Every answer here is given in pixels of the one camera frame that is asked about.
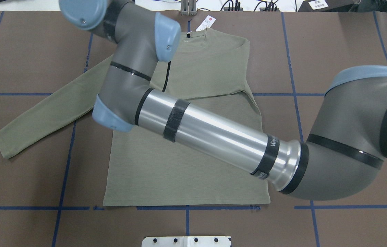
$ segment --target blue joint cap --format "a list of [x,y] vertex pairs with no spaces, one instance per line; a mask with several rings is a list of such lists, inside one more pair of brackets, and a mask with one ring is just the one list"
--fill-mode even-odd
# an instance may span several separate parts
[[169,62],[180,42],[180,24],[161,13],[155,14],[155,49],[159,61]]
[[350,81],[372,78],[372,77],[387,77],[387,66],[381,65],[363,65],[344,69],[333,79],[332,85],[326,94],[336,86],[348,83]]
[[91,30],[104,19],[107,0],[59,0],[64,17],[82,30]]
[[107,106],[100,100],[99,94],[96,96],[96,103],[93,108],[93,119],[100,125],[115,131],[129,132],[134,125],[114,114]]

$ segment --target shirt sleeve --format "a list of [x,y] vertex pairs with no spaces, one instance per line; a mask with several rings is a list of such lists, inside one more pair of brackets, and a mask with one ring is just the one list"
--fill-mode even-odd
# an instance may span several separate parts
[[80,75],[0,130],[0,152],[11,158],[93,108],[112,57]]

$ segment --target price tag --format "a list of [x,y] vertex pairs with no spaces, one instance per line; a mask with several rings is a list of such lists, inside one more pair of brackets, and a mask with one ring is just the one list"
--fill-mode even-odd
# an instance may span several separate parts
[[208,27],[211,27],[212,24],[215,22],[215,20],[216,20],[216,18],[213,18],[213,17],[208,15],[204,19],[203,23],[201,23],[201,25],[195,31],[199,32],[199,31],[203,31],[204,29],[206,29]]
[[309,5],[311,6],[311,8],[313,10],[316,10],[316,9],[322,9],[322,8],[327,8],[329,7],[329,5],[326,3],[325,0],[315,0],[315,1],[311,1],[309,2]]

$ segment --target metal bracket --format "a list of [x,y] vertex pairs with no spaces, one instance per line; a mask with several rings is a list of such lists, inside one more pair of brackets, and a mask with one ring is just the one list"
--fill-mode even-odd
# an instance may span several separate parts
[[181,0],[181,15],[196,15],[196,0]]
[[228,236],[146,237],[142,247],[231,247]]

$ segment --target metal plate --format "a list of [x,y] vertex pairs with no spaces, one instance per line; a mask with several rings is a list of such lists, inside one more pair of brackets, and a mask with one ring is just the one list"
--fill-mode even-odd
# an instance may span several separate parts
[[145,239],[143,239],[142,247],[231,247],[231,237],[229,236],[146,237]]

